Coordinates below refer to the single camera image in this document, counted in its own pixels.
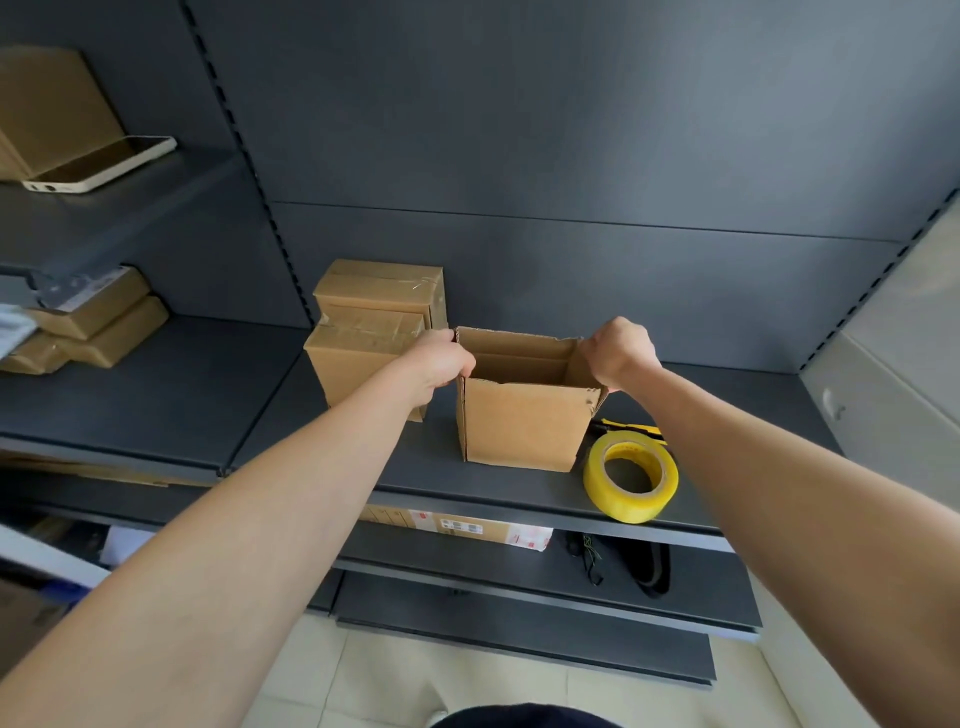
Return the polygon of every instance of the forearm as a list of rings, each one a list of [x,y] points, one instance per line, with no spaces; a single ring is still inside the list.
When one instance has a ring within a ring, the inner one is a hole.
[[[206,494],[0,685],[0,723],[239,723],[412,406],[387,367]]]
[[[628,392],[875,716],[938,725],[960,712],[960,516],[666,370],[638,368]]]

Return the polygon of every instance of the white floor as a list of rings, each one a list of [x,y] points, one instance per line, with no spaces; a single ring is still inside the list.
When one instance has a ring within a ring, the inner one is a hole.
[[[244,728],[419,728],[435,710],[538,702],[624,728],[798,728],[751,644],[714,639],[711,692],[300,619]]]

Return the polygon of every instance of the packing tape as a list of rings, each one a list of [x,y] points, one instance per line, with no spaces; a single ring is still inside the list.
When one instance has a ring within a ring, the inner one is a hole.
[[[608,460],[616,458],[637,463],[650,477],[654,489],[649,493],[630,493],[614,483],[606,466]],[[679,481],[677,463],[666,448],[637,432],[608,432],[593,444],[584,467],[584,487],[593,505],[624,523],[655,518],[677,492]]]

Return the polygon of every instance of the smartphone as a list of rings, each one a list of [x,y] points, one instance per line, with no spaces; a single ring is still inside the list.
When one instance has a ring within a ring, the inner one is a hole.
[[[89,192],[176,148],[177,141],[172,136],[125,136],[32,180],[24,180],[23,186],[31,192]]]

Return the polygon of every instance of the sealed cardboard box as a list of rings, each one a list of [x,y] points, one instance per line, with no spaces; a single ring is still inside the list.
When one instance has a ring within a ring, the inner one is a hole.
[[[419,313],[426,328],[446,328],[444,269],[427,265],[334,260],[313,292],[330,324],[344,309]]]
[[[148,293],[140,272],[123,266],[92,280],[57,308],[29,308],[27,313],[44,331],[86,341]]]
[[[71,361],[109,369],[143,343],[170,318],[156,296],[147,296],[89,341],[61,338]]]
[[[53,629],[66,607],[32,589],[0,579],[0,677]]]
[[[423,331],[423,317],[362,308],[344,309],[340,323],[321,323],[303,345],[317,373],[329,406],[339,404],[357,387],[407,351]],[[410,413],[421,422],[426,407]]]
[[[487,521],[430,511],[387,508],[380,505],[366,506],[360,514],[360,521],[416,528],[420,531],[444,533],[448,536],[463,536],[497,544],[532,548],[534,551],[543,551],[553,535],[553,529],[545,526]]]
[[[577,340],[465,327],[456,338],[477,360],[457,379],[464,459],[569,472],[607,395]]]
[[[70,361],[60,339],[45,331],[30,338],[0,359],[0,372],[20,375],[49,375]]]
[[[0,180],[29,180],[123,135],[80,53],[0,48]]]

